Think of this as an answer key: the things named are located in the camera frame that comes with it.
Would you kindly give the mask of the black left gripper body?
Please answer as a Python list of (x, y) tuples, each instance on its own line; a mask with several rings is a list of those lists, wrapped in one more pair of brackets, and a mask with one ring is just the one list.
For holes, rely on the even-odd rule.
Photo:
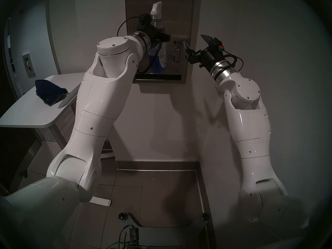
[(146, 44), (146, 48), (153, 48), (159, 43), (166, 43), (171, 40), (171, 36), (153, 26), (152, 18), (149, 14), (140, 14), (137, 32)]

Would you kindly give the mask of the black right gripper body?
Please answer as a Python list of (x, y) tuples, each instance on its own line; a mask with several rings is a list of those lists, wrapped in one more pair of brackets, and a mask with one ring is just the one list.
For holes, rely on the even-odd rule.
[(200, 63), (200, 68), (206, 68), (211, 70), (212, 67), (222, 60), (225, 60), (223, 54), (223, 44), (220, 40), (208, 43), (208, 47), (204, 50), (194, 51), (192, 49), (192, 54), (186, 54), (186, 59), (190, 64)]

